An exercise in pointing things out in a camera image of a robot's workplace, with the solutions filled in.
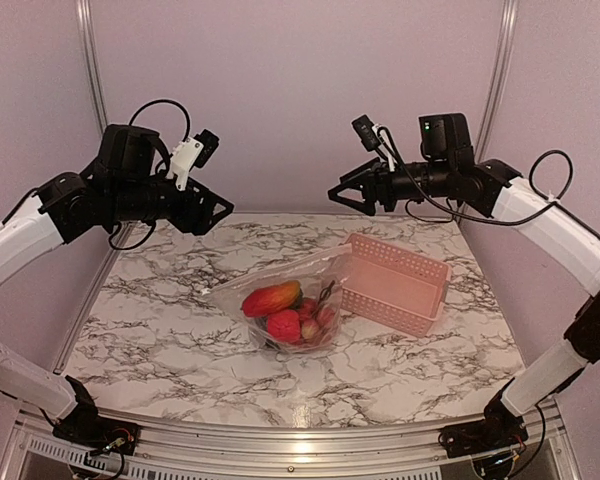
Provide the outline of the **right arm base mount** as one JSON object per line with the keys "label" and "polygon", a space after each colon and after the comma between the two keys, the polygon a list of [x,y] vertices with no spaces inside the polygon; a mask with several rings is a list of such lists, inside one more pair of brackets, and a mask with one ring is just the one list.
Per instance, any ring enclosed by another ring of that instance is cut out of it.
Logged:
{"label": "right arm base mount", "polygon": [[521,446],[529,438],[523,423],[511,428],[486,419],[443,427],[438,436],[439,445],[449,458],[476,455],[510,446]]}

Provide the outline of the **clear zip top bag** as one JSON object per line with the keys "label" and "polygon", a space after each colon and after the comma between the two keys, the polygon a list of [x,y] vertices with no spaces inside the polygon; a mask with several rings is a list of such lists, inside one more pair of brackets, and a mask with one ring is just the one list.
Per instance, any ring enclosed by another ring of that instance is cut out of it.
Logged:
{"label": "clear zip top bag", "polygon": [[243,323],[260,348],[285,354],[331,347],[353,265],[343,244],[216,286],[209,302]]}

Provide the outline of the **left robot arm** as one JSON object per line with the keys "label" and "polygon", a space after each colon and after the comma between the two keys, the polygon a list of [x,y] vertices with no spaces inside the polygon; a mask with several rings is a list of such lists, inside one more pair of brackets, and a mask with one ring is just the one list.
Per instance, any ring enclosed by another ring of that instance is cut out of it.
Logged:
{"label": "left robot arm", "polygon": [[[231,202],[190,178],[219,146],[208,130],[167,149],[158,132],[133,125],[106,127],[96,158],[37,187],[0,222],[0,285],[38,257],[94,227],[114,234],[125,222],[170,222],[202,236],[232,213]],[[12,352],[0,342],[0,392],[30,403],[86,445],[105,438],[106,423],[86,388]]]}

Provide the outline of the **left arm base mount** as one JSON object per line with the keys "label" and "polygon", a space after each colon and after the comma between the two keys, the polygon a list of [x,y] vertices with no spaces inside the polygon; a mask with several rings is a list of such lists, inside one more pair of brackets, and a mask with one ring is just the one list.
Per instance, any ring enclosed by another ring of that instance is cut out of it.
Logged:
{"label": "left arm base mount", "polygon": [[61,422],[53,427],[53,435],[62,440],[89,447],[91,450],[103,451],[115,440],[123,439],[116,452],[131,456],[136,448],[140,426],[136,423],[98,417],[95,421],[87,421],[81,425]]}

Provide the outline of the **bunch of red lychees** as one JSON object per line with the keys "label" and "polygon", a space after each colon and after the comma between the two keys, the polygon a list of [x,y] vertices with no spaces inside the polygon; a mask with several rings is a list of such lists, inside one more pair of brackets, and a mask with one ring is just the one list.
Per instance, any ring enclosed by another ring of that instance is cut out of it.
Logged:
{"label": "bunch of red lychees", "polygon": [[326,345],[333,338],[335,310],[328,305],[319,306],[313,298],[304,298],[298,309],[301,339],[311,346]]}

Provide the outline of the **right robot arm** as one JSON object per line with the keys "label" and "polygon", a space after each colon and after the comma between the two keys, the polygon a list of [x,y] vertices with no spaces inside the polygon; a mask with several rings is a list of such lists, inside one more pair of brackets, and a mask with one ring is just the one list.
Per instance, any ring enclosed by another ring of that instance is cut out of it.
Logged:
{"label": "right robot arm", "polygon": [[588,294],[563,338],[506,384],[484,409],[475,438],[495,448],[519,429],[524,414],[547,396],[569,386],[600,361],[600,234],[542,193],[530,176],[499,161],[474,159],[468,123],[461,113],[422,116],[419,162],[404,162],[390,130],[367,116],[352,127],[377,158],[343,175],[330,200],[372,216],[378,206],[391,212],[401,201],[427,202],[447,212],[442,199],[465,203],[469,220],[511,227],[544,250]]}

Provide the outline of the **orange carrot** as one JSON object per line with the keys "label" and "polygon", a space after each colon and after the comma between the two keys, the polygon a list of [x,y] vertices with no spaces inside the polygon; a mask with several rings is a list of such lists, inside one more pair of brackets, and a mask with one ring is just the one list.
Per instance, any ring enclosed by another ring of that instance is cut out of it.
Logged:
{"label": "orange carrot", "polygon": [[251,292],[242,302],[241,310],[247,318],[259,318],[292,306],[301,294],[297,280],[259,288]]}

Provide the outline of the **red strawberry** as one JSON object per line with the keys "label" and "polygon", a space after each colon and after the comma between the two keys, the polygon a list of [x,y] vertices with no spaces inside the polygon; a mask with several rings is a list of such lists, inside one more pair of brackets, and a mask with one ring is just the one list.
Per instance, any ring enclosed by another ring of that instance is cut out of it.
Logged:
{"label": "red strawberry", "polygon": [[266,329],[276,342],[293,344],[301,339],[300,317],[295,310],[286,309],[269,315]]}

